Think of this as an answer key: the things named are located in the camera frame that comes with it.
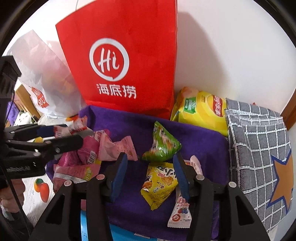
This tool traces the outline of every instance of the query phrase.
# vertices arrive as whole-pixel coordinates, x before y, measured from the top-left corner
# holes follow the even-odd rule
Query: red paper bag
[[[176,0],[97,0],[57,25],[88,105],[170,118]]]

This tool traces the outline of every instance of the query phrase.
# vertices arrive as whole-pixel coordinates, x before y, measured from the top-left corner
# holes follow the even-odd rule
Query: green snack package
[[[182,144],[156,121],[153,129],[152,147],[142,155],[142,159],[146,161],[166,161],[173,158],[181,147]]]

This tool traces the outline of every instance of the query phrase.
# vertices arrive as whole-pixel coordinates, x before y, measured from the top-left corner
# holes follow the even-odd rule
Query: green label
[[[185,99],[185,104],[183,109],[184,111],[194,114],[196,112],[195,107],[196,107],[196,97]]]

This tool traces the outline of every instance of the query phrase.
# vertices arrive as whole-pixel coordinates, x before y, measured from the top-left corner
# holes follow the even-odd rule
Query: orange star
[[[290,150],[284,162],[283,160],[279,160],[274,156],[271,156],[271,159],[274,163],[274,170],[276,173],[277,181],[267,207],[274,205],[280,200],[283,200],[285,203],[287,214],[290,209],[292,191],[294,186],[292,150]]]

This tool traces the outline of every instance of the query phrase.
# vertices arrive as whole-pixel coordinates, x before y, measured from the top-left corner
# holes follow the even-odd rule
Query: pink snack package
[[[192,156],[190,160],[185,160],[187,165],[193,166],[197,174],[202,175],[202,169],[196,156]],[[191,213],[189,211],[189,203],[181,196],[179,187],[176,188],[176,204],[168,221],[168,227],[171,228],[190,228]]]
[[[93,136],[87,136],[83,139],[83,145],[79,150],[64,153],[58,165],[72,167],[95,163],[98,159],[100,140],[103,132],[110,134],[109,130],[95,131]]]
[[[74,133],[77,133],[82,137],[86,137],[94,134],[94,132],[87,127],[87,116],[78,118],[73,122],[71,126],[67,126],[67,127],[54,126],[55,138],[71,136]]]
[[[121,141],[112,142],[105,131],[102,131],[98,159],[100,161],[115,161],[120,152],[125,152],[128,160],[137,161],[137,153],[130,136],[124,137]]]
[[[61,167],[54,165],[54,177],[52,179],[54,192],[56,193],[66,180],[74,183],[89,181],[100,171],[101,165],[90,164],[74,167]],[[81,201],[81,209],[86,210],[86,200]]]

